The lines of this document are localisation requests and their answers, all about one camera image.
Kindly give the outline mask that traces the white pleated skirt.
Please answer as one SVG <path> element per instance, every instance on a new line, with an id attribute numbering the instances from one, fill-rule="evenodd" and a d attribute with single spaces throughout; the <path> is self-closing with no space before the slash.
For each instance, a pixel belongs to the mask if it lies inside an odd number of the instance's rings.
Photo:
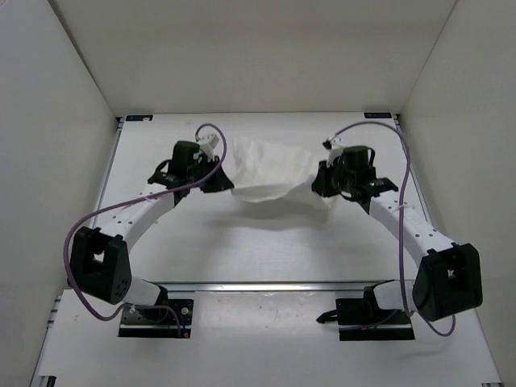
<path id="1" fill-rule="evenodd" d="M 237 137 L 232 154 L 235 174 L 231 193 L 242 202 L 286 200 L 317 210 L 329 210 L 335 203 L 312 191 L 318 158 L 303 148 Z"/>

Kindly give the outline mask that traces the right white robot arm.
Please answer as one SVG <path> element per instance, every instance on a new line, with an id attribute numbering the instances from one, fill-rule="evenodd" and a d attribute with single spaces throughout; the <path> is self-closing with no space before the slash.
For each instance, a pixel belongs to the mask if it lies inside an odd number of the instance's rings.
<path id="1" fill-rule="evenodd" d="M 390 179 L 379 178 L 372 148 L 344 147 L 329 140 L 323 146 L 329 155 L 318 164 L 313 192 L 323 198 L 340 195 L 360 205 L 397 239 L 418 270 L 412 281 L 387 281 L 365 289 L 364 318 L 379 323 L 391 310 L 408 310 L 434 322 L 480 306 L 479 252 L 470 243 L 457 244 L 440 233 L 401 199 Z"/>

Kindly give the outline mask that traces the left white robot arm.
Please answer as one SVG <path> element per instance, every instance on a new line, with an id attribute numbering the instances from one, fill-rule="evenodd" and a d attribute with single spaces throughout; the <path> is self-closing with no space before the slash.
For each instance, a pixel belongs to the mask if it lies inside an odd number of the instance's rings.
<path id="1" fill-rule="evenodd" d="M 169 310 L 164 288 L 136 277 L 130 252 L 144 233 L 173 210 L 192 189 L 217 193 L 233 189 L 215 153 L 216 134 L 195 141 L 178 141 L 172 156 L 160 162 L 137 200 L 95 228 L 81 227 L 73 236 L 69 269 L 80 295 L 88 294 L 111 305 L 139 306 L 145 316 L 159 321 Z"/>

